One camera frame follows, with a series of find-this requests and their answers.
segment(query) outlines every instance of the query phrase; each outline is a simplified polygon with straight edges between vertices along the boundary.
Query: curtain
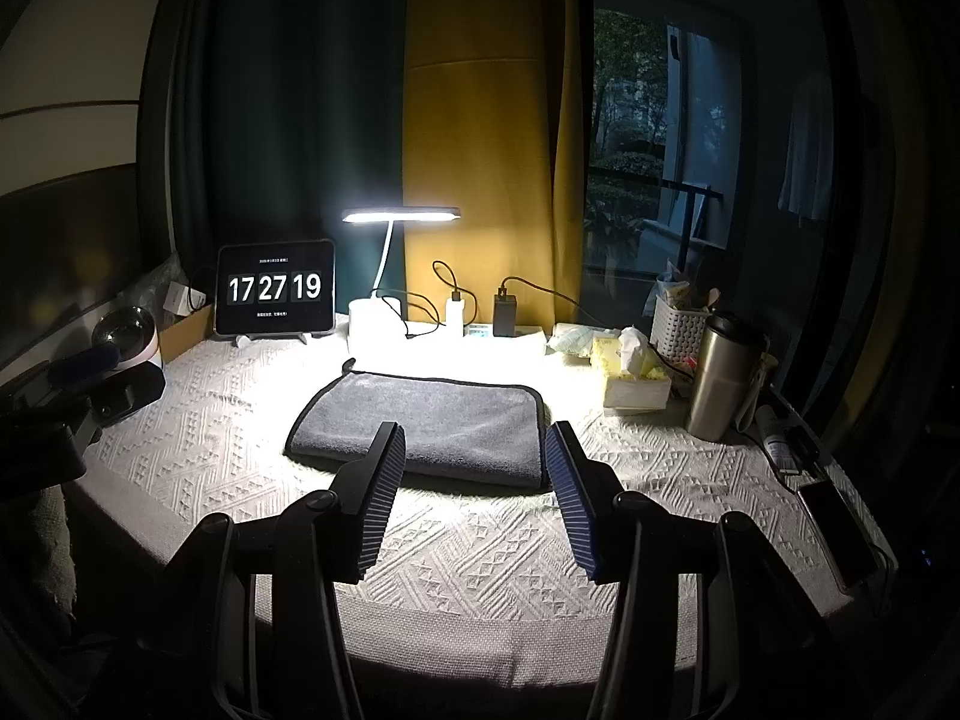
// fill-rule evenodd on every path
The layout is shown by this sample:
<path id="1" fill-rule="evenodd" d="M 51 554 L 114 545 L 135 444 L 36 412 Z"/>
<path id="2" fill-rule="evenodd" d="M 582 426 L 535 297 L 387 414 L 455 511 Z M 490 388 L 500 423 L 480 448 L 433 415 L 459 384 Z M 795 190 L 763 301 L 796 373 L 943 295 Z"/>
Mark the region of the curtain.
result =
<path id="1" fill-rule="evenodd" d="M 911 14 L 898 0 L 868 1 L 877 18 L 877 42 L 889 89 L 896 180 L 890 237 L 874 318 L 843 398 L 823 432 L 824 445 L 832 451 L 848 437 L 864 413 L 870 413 L 871 401 L 877 398 L 884 378 L 889 377 L 891 364 L 896 362 L 894 352 L 898 341 L 909 338 L 905 334 L 909 330 L 904 331 L 904 327 L 913 319 L 909 316 L 911 295 L 917 290 L 918 279 L 922 279 L 920 274 L 930 267 L 929 258 L 923 254 L 923 225 L 930 191 L 928 105 L 923 96 L 922 65 L 919 65 L 915 38 L 911 34 Z M 906 362 L 906 367 L 914 367 L 914 362 Z M 892 388 L 899 394 L 908 391 L 901 381 Z M 874 439 L 876 435 L 888 436 L 877 434 L 876 427 L 873 421 L 864 424 L 862 435 L 869 437 L 874 431 Z M 885 443 L 883 447 L 887 453 L 905 451 L 903 446 L 891 450 Z"/>
<path id="2" fill-rule="evenodd" d="M 407 0 L 403 200 L 462 214 L 454 223 L 407 225 L 407 289 L 443 304 L 449 288 L 431 269 L 440 259 L 477 293 L 479 322 L 491 320 L 507 275 L 578 298 L 586 162 L 580 12 L 580 0 Z M 549 330 L 575 316 L 551 295 L 510 289 L 520 324 Z"/>
<path id="3" fill-rule="evenodd" d="M 202 115 L 211 1 L 186 1 L 172 71 L 170 213 L 176 250 L 188 276 L 216 256 L 206 201 Z"/>
<path id="4" fill-rule="evenodd" d="M 337 310 L 368 295 L 386 229 L 343 223 L 342 214 L 402 203 L 405 5 L 209 0 L 208 12 L 194 8 L 202 66 L 181 81 L 199 86 L 181 127 L 203 133 L 189 149 L 203 168 L 192 191 L 174 198 L 184 263 L 212 265 L 224 244 L 333 238 Z M 403 288 L 395 238 L 383 283 Z"/>

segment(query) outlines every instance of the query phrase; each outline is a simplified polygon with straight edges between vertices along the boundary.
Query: phone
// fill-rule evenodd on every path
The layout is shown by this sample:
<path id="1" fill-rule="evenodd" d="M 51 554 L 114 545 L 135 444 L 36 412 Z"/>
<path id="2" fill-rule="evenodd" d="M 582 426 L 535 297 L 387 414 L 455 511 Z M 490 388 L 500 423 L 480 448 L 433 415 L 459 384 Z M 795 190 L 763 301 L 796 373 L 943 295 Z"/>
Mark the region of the phone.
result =
<path id="1" fill-rule="evenodd" d="M 797 490 L 797 496 L 813 522 L 834 579 L 841 592 L 850 595 L 877 570 L 870 544 L 832 482 L 804 485 Z"/>

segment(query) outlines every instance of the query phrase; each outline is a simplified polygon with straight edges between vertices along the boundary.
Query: dark green curtain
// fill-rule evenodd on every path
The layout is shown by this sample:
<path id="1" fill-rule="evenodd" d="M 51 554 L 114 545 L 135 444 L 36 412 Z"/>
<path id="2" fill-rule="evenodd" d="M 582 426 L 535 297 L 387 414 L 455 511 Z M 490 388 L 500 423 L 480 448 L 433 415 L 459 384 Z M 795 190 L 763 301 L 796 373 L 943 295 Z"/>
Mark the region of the dark green curtain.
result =
<path id="1" fill-rule="evenodd" d="M 178 199 L 175 221 L 196 252 L 177 229 L 181 258 L 198 269 L 224 244 L 333 238 L 343 312 L 370 290 L 386 232 L 344 224 L 344 208 L 402 204 L 406 0 L 203 5 L 187 52 L 202 57 L 187 71 L 203 89 L 195 118 L 184 116 L 187 135 L 202 123 L 192 153 L 203 153 L 203 186 Z M 386 286 L 403 288 L 403 263 L 397 231 Z"/>
<path id="2" fill-rule="evenodd" d="M 210 4 L 211 0 L 184 4 L 170 98 L 170 211 L 176 251 L 186 274 L 205 290 L 213 276 L 202 272 L 203 266 L 214 265 L 216 259 L 206 201 L 202 115 Z"/>

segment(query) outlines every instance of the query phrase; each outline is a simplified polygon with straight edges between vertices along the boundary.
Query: tissue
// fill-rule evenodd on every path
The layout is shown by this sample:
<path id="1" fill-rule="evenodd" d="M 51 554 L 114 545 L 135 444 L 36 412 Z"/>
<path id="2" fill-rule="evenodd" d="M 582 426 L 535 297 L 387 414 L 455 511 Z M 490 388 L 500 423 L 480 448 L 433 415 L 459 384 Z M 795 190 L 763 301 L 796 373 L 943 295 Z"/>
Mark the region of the tissue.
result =
<path id="1" fill-rule="evenodd" d="M 647 337 L 635 327 L 620 333 L 620 372 L 643 375 L 643 356 L 647 351 Z"/>

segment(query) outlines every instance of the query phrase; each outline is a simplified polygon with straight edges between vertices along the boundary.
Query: white textured tablecloth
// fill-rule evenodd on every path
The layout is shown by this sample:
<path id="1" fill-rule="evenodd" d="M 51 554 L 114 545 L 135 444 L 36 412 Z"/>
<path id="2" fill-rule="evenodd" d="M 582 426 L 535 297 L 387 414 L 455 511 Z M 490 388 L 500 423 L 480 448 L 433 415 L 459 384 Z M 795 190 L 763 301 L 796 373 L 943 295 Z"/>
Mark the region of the white textured tablecloth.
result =
<path id="1" fill-rule="evenodd" d="M 88 474 L 68 494 L 163 563 L 205 514 L 226 512 L 238 522 L 268 517 L 328 487 L 330 474 L 282 452 L 302 407 L 349 357 L 344 330 L 341 320 L 336 333 L 309 344 L 255 341 L 237 349 L 204 341 L 167 367 L 162 399 L 89 447 Z M 693 439 L 678 426 L 677 405 L 649 418 L 606 418 L 582 361 L 527 353 L 521 343 L 466 341 L 455 349 L 440 340 L 412 341 L 409 353 L 361 358 L 356 367 L 534 386 L 551 418 L 568 419 L 587 456 L 609 463 L 627 488 L 685 517 L 715 521 L 733 509 L 746 512 L 827 618 L 868 607 L 838 591 L 798 501 L 757 447 Z M 829 472 L 889 551 L 846 476 L 835 464 Z M 269 620 L 265 579 L 258 610 Z M 593 682 L 616 598 L 616 586 L 594 586 L 574 562 L 552 493 L 488 497 L 404 488 L 377 564 L 358 586 L 338 590 L 354 658 L 504 688 Z M 678 666 L 695 655 L 695 586 L 685 577 Z"/>

